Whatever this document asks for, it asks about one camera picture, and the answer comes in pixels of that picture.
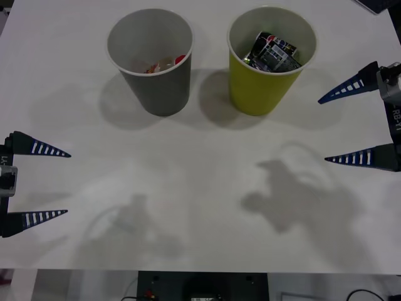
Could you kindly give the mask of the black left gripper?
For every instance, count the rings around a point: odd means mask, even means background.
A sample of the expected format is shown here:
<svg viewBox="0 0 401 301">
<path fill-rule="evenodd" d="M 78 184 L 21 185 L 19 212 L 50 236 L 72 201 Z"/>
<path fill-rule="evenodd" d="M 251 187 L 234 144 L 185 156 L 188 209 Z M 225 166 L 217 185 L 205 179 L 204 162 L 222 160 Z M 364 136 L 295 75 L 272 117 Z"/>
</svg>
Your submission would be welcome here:
<svg viewBox="0 0 401 301">
<path fill-rule="evenodd" d="M 9 141 L 13 153 L 17 155 L 71 157 L 69 153 L 19 131 L 10 133 Z M 12 164 L 13 155 L 11 150 L 5 145 L 1 145 L 1 167 L 11 166 Z M 9 196 L 9 191 L 1 192 L 1 214 L 6 214 L 8 211 Z M 62 209 L 56 211 L 8 213 L 6 215 L 5 225 L 1 230 L 1 237 L 9 238 L 34 226 L 43 224 L 51 219 L 66 214 L 67 212 L 68 210 Z"/>
</svg>

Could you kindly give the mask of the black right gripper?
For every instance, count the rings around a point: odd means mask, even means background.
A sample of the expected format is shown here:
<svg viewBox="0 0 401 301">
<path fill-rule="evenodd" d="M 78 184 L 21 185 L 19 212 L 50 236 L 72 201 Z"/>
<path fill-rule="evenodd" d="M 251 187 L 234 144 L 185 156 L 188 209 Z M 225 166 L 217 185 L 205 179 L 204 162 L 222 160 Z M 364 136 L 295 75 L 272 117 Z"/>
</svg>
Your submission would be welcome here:
<svg viewBox="0 0 401 301">
<path fill-rule="evenodd" d="M 369 63 L 356 75 L 339 84 L 319 100 L 319 104 L 378 90 L 376 61 Z M 384 101 L 390 136 L 395 145 L 400 145 L 400 105 Z M 384 144 L 355 152 L 326 157 L 325 161 L 344 166 L 366 167 L 384 171 L 400 172 L 400 153 L 393 144 Z"/>
</svg>

